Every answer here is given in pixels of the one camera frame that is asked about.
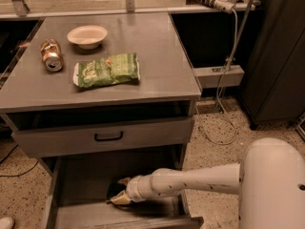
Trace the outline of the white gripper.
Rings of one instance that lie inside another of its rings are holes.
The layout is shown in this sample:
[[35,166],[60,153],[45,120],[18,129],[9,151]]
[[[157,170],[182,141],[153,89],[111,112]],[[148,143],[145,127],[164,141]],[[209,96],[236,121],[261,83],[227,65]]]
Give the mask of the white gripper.
[[108,201],[117,206],[129,205],[132,202],[140,202],[152,198],[154,191],[151,185],[151,176],[125,177],[117,181],[118,184],[127,186],[117,195],[110,196]]

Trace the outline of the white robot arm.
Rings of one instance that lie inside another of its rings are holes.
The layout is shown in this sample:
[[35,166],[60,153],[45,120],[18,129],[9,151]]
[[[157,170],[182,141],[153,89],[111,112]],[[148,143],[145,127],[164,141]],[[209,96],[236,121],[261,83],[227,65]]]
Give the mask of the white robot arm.
[[178,171],[160,168],[110,185],[117,206],[200,190],[238,195],[238,229],[305,229],[305,159],[277,138],[253,142],[238,163]]

